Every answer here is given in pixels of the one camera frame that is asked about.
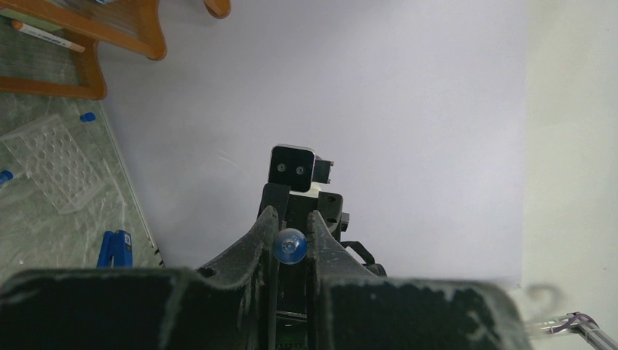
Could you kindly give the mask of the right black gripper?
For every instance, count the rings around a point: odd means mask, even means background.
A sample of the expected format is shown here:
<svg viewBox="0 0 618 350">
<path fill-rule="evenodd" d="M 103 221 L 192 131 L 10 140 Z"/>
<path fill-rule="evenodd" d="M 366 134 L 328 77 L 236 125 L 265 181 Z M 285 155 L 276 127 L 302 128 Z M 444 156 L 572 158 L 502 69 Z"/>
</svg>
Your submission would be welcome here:
<svg viewBox="0 0 618 350">
<path fill-rule="evenodd" d="M 283 229 L 295 228 L 306 236 L 308 247 L 303 260 L 314 268 L 313 276 L 386 275 L 384 267 L 375 262 L 360 242 L 340 240 L 349 223 L 341 195 L 330 192 L 320 192 L 316 198 L 292 195 L 288 186 L 267 183 L 260 209 L 268 206 L 278 215 L 279 228 L 275 235 Z"/>
</svg>

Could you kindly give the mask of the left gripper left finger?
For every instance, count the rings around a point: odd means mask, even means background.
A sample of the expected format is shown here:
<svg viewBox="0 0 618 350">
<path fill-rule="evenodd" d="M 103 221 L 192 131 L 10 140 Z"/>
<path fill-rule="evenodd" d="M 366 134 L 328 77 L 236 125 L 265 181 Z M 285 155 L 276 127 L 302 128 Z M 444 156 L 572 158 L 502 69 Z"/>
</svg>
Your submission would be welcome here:
<svg viewBox="0 0 618 350">
<path fill-rule="evenodd" d="M 1 286 L 3 349 L 273 349 L 277 211 L 186 268 L 28 270 Z"/>
</svg>

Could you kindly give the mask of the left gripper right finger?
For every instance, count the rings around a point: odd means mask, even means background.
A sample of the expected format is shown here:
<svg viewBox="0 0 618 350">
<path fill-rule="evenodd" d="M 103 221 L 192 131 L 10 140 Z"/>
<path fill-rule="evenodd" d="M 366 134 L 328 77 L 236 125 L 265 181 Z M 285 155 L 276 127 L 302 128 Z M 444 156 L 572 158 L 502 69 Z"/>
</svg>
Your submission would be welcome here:
<svg viewBox="0 0 618 350">
<path fill-rule="evenodd" d="M 478 281 L 376 276 L 308 216 L 311 349 L 529 349 L 512 299 Z"/>
</svg>

